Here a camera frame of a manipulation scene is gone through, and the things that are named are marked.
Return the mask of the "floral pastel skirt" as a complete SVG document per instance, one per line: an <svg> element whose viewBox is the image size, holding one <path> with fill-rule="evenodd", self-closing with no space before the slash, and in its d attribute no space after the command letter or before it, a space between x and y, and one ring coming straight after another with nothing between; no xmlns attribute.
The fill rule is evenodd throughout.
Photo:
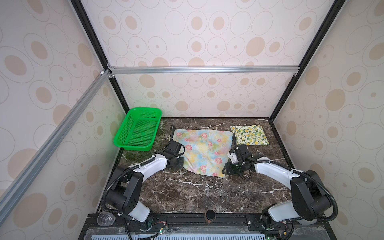
<svg viewBox="0 0 384 240"><path fill-rule="evenodd" d="M183 167L198 175L224 178L233 133L215 130L176 130L173 140L185 147Z"/></svg>

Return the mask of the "lemon print green skirt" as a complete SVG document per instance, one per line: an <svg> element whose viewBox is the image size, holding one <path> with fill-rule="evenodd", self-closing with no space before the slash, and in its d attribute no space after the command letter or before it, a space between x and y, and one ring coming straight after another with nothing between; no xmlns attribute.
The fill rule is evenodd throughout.
<svg viewBox="0 0 384 240"><path fill-rule="evenodd" d="M231 131L235 134L237 145L268 146L270 144L262 126L231 126Z"/></svg>

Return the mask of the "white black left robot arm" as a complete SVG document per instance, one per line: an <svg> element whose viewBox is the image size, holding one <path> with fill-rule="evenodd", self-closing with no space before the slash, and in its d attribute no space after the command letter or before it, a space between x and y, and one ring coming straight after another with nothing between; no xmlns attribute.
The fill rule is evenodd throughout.
<svg viewBox="0 0 384 240"><path fill-rule="evenodd" d="M153 223L153 212L140 202L145 180L164 169L181 169L186 147L173 140L175 126L170 127L168 143L151 158L127 167L118 167L108 182L101 198L102 210L136 220L146 228Z"/></svg>

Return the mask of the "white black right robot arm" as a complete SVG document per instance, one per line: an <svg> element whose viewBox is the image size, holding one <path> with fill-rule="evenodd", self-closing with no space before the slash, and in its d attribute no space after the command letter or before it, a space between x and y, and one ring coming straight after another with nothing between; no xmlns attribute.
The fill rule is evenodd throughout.
<svg viewBox="0 0 384 240"><path fill-rule="evenodd" d="M262 211L260 222L264 229L273 229L275 224L285 220L311 225L318 220L330 222L337 218L337 201L315 171L300 171L270 160L265 155L253 155L246 145L239 145L236 138L233 138L233 143L234 147L228 153L229 160L222 170L224 175L250 180L252 173L258 173L291 191L291 200Z"/></svg>

